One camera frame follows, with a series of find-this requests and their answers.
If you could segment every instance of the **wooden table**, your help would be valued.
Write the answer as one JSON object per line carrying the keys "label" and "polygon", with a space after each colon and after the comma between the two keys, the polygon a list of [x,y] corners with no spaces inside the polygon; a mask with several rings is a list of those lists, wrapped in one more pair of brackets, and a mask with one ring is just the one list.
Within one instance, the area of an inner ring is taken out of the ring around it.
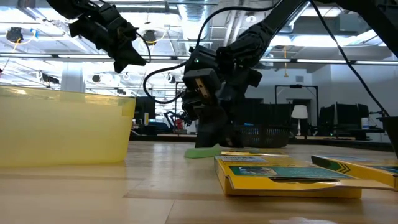
{"label": "wooden table", "polygon": [[[184,159],[192,143],[131,142],[126,163],[0,169],[0,223],[397,223],[398,192],[361,200],[225,197],[213,159]],[[392,152],[288,146],[312,154],[394,158]]]}

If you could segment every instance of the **green sponge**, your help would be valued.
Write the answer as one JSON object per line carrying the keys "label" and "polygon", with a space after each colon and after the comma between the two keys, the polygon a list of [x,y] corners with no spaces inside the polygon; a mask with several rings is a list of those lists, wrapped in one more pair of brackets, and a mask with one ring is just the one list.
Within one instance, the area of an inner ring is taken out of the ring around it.
{"label": "green sponge", "polygon": [[193,148],[185,151],[185,157],[190,159],[215,157],[221,154],[221,148],[219,145],[215,145],[211,148]]}

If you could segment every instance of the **translucent yellow container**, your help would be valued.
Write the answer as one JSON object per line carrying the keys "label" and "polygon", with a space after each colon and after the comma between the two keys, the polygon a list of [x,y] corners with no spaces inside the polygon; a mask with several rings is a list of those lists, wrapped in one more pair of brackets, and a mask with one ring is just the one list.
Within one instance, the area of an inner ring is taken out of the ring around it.
{"label": "translucent yellow container", "polygon": [[135,99],[0,86],[0,167],[124,160]]}

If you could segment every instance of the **white lampshade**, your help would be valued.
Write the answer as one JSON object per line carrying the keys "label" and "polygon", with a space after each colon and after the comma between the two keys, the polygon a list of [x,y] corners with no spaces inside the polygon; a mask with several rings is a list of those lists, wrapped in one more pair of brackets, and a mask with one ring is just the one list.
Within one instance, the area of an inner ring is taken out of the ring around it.
{"label": "white lampshade", "polygon": [[307,119],[307,106],[304,105],[295,105],[292,113],[292,118],[295,119]]}

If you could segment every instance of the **lamp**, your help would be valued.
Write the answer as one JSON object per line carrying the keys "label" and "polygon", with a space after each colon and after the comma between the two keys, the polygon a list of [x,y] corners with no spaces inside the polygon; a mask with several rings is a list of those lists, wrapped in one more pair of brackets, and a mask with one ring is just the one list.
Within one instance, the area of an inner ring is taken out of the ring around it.
{"label": "lamp", "polygon": [[[295,105],[292,113],[292,118],[295,119],[308,119],[308,112],[307,112],[307,106],[305,105]],[[300,121],[298,121],[298,126],[297,126],[297,135],[300,136]]]}

